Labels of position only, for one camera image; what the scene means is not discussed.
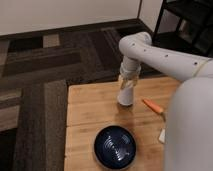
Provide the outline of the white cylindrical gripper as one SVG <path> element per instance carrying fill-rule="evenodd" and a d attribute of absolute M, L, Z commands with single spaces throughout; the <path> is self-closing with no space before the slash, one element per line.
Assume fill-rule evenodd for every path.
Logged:
<path fill-rule="evenodd" d="M 120 89 L 126 87 L 127 82 L 130 80 L 130 87 L 133 88 L 137 85 L 138 77 L 141 71 L 140 62 L 138 60 L 124 57 L 120 66 L 119 86 Z"/>

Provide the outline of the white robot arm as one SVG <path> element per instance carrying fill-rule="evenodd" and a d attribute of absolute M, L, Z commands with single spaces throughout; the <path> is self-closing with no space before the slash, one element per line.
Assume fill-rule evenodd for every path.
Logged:
<path fill-rule="evenodd" d="M 168 106 L 163 170 L 213 171 L 213 59 L 155 47 L 147 32 L 121 38 L 119 50 L 119 104 L 133 103 L 141 63 L 180 82 Z"/>

